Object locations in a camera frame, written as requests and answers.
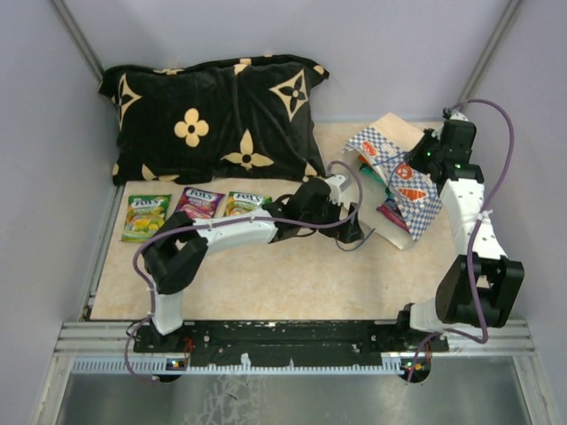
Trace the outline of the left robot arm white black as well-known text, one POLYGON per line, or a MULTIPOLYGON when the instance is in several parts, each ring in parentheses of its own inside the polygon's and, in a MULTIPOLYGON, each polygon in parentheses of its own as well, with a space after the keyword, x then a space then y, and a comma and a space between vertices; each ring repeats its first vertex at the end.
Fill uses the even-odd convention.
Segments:
POLYGON ((313 178, 296 192, 238 216, 192 219, 184 212, 174 213, 133 259, 135 271, 150 290, 154 343, 168 352, 183 344, 183 292, 208 255, 282 242, 298 237, 303 229, 336 242, 362 241, 365 235, 358 221, 361 203, 352 202, 347 215, 341 215, 343 192, 349 185, 340 174, 325 180, 313 178))

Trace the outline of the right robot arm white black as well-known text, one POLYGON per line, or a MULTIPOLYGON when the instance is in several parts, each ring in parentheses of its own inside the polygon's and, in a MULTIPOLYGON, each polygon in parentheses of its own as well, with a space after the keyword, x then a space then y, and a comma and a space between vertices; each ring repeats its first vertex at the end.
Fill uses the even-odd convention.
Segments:
POLYGON ((447 211, 456 258, 434 298, 410 303, 398 314, 397 343, 413 351, 427 333, 464 336, 463 326, 479 328, 484 344, 490 328, 503 327, 524 279, 521 262, 509 259, 491 221, 493 193, 485 192, 480 166, 471 163, 476 126, 451 112, 438 129, 424 130, 406 156, 408 165, 428 175, 447 211))

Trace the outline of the yellow green snack packet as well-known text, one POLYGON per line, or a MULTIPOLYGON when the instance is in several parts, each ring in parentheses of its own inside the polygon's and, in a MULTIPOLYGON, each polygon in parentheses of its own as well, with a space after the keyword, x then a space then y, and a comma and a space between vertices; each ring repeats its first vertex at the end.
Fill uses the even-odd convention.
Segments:
POLYGON ((272 197, 248 192, 231 191, 225 204, 224 216, 235 216, 250 213, 270 203, 272 197))

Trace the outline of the green Fox's candy bag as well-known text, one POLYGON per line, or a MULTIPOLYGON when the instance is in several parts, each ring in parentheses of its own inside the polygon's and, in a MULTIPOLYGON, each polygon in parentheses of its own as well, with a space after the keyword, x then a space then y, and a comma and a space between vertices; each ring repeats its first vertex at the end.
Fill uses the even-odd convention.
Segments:
POLYGON ((152 238, 165 223, 170 199, 170 195, 129 196, 121 240, 143 243, 152 238))

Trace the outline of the blue checkered paper bag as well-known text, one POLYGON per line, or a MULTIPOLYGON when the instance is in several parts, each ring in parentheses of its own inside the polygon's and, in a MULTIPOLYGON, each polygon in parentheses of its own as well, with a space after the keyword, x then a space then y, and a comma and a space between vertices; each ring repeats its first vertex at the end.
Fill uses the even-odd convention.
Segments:
POLYGON ((352 136, 342 150, 341 161, 348 164, 360 180, 353 182, 346 192, 345 204, 358 202, 361 225, 373 229, 401 250, 413 247, 442 208, 435 184, 405 160, 422 136, 422 130, 390 112, 352 136), (359 171, 358 155, 369 162, 393 193, 408 233, 377 211, 387 195, 359 171))

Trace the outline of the purple snack packet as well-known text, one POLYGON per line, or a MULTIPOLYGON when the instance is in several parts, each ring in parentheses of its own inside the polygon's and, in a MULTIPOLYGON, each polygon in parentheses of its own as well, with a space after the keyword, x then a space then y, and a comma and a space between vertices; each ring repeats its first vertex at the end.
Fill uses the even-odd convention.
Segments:
POLYGON ((212 219, 225 195, 205 189, 185 187, 175 212, 186 213, 192 219, 212 219))

